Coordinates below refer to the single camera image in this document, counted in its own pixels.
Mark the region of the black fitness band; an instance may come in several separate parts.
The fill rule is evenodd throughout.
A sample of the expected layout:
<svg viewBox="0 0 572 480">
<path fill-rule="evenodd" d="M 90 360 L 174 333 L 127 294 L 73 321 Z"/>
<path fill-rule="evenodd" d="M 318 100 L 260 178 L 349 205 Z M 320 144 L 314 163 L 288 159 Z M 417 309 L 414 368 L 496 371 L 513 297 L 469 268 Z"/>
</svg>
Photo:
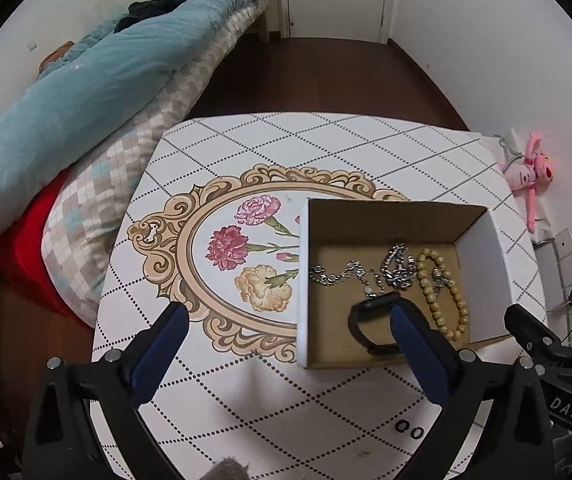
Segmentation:
<svg viewBox="0 0 572 480">
<path fill-rule="evenodd" d="M 402 356 L 400 346 L 390 339 L 384 341 L 385 330 L 392 337 L 390 327 L 392 309 L 403 297 L 398 292 L 387 292 L 354 304 L 348 316 L 348 330 L 352 338 L 373 358 L 389 360 Z"/>
</svg>

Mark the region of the white cardboard box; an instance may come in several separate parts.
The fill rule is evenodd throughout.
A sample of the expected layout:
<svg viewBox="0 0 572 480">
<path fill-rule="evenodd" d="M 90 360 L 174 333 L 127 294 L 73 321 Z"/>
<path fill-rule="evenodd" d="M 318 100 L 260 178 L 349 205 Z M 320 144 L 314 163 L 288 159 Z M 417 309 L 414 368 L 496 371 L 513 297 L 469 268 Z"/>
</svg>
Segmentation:
<svg viewBox="0 0 572 480">
<path fill-rule="evenodd" d="M 297 363 L 373 364 L 350 335 L 351 307 L 398 292 L 458 346 L 507 336 L 513 263 L 497 214 L 478 205 L 310 198 L 300 226 Z"/>
</svg>

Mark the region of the pink panther plush toy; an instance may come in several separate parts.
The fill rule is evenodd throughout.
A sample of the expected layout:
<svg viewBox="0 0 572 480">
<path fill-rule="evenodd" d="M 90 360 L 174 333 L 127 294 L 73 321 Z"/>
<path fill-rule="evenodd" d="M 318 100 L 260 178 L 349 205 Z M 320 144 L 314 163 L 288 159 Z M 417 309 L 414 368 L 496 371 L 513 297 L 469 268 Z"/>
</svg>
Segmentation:
<svg viewBox="0 0 572 480">
<path fill-rule="evenodd" d="M 536 201 L 540 190 L 545 190 L 554 179 L 551 159 L 542 151 L 541 133 L 531 131 L 523 148 L 514 139 L 500 139 L 506 161 L 499 162 L 504 179 L 512 192 L 524 200 L 527 231 L 536 234 Z"/>
</svg>

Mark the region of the white diamond pattern tablecloth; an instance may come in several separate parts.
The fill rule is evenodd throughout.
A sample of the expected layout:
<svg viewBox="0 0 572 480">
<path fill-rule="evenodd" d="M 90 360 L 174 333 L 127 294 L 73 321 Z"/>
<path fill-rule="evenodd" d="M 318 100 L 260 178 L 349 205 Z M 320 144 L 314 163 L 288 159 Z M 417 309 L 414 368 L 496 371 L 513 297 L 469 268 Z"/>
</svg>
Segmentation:
<svg viewBox="0 0 572 480">
<path fill-rule="evenodd" d="M 391 479 L 438 415 L 402 364 L 296 364 L 299 215 L 324 196 L 488 207 L 515 302 L 544 312 L 530 237 L 479 134 L 326 113 L 182 122 L 126 208 L 93 353 L 124 347 L 170 301 L 186 304 L 188 335 L 141 408 L 186 478 L 231 457 L 255 479 Z"/>
</svg>

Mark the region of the checkered grey pillow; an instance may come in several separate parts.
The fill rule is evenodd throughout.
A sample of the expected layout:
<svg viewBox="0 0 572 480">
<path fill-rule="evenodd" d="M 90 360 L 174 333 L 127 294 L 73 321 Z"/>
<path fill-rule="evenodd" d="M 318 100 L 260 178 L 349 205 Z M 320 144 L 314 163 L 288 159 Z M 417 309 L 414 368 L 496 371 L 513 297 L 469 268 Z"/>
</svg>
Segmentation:
<svg viewBox="0 0 572 480">
<path fill-rule="evenodd" d="M 64 310 L 85 325 L 96 323 L 121 222 L 162 134 L 186 118 L 214 70 L 268 5 L 259 0 L 233 12 L 146 106 L 65 177 L 45 221 L 41 256 Z"/>
</svg>

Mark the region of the red blanket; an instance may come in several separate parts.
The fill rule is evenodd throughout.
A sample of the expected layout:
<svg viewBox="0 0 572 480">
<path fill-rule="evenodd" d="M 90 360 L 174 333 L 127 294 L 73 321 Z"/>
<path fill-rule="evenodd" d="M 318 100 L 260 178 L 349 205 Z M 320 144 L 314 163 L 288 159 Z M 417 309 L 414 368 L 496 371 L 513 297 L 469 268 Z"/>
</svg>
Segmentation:
<svg viewBox="0 0 572 480">
<path fill-rule="evenodd" d="M 34 196 L 27 209 L 0 236 L 0 278 L 19 296 L 39 308 L 88 327 L 65 304 L 47 273 L 41 246 L 46 220 L 64 186 L 70 169 Z"/>
</svg>

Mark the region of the teal blue quilt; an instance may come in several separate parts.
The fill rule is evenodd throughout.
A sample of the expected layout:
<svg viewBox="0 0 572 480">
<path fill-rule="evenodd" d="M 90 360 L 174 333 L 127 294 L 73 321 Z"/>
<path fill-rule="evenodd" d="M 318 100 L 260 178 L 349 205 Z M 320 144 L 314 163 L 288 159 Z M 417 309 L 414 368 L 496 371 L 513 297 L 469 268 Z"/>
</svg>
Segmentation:
<svg viewBox="0 0 572 480">
<path fill-rule="evenodd" d="M 143 108 L 258 0 L 187 0 L 109 34 L 32 84 L 0 116 L 0 235 L 54 177 Z"/>
</svg>

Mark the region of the black clothing on bed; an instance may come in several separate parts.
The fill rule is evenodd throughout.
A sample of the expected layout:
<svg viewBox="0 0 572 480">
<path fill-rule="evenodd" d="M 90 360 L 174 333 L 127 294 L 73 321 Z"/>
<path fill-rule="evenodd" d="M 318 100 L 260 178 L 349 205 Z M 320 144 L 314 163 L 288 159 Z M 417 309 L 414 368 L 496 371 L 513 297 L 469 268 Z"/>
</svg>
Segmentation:
<svg viewBox="0 0 572 480">
<path fill-rule="evenodd" d="M 174 11 L 182 3 L 188 0 L 144 0 L 135 1 L 128 6 L 126 15 L 118 21 L 114 33 L 118 34 L 132 25 L 142 21 L 156 18 Z"/>
</svg>

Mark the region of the white wall power strip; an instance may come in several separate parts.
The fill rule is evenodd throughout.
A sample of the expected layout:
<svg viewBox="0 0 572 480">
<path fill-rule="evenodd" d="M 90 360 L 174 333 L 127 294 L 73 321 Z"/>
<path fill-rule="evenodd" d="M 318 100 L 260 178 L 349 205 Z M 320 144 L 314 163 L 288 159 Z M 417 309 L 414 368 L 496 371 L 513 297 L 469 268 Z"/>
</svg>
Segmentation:
<svg viewBox="0 0 572 480">
<path fill-rule="evenodd" d="M 548 327 L 572 347 L 572 235 L 563 228 L 553 238 L 536 244 Z"/>
</svg>

